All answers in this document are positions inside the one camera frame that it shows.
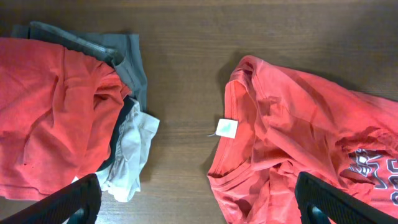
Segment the orange soccer t-shirt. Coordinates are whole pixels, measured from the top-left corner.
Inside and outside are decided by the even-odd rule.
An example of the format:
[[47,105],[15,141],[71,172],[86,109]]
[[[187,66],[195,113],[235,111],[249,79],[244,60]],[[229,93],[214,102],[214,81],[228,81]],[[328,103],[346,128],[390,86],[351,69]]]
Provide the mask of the orange soccer t-shirt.
[[208,179],[228,223],[299,223],[308,172],[397,216],[397,103],[247,55],[231,74]]

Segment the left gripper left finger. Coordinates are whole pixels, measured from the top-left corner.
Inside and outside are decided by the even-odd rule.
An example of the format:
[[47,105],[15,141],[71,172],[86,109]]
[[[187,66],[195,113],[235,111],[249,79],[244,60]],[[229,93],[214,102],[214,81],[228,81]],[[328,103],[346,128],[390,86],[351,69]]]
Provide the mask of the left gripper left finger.
[[89,174],[1,220],[1,224],[94,224],[100,210],[101,196],[97,176]]

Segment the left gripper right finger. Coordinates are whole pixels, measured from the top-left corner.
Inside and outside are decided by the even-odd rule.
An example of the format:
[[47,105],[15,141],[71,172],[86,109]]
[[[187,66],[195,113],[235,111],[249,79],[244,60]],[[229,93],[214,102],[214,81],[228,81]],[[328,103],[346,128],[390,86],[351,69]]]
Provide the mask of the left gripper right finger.
[[301,172],[295,198],[302,224],[395,224],[397,219],[344,193],[340,189]]

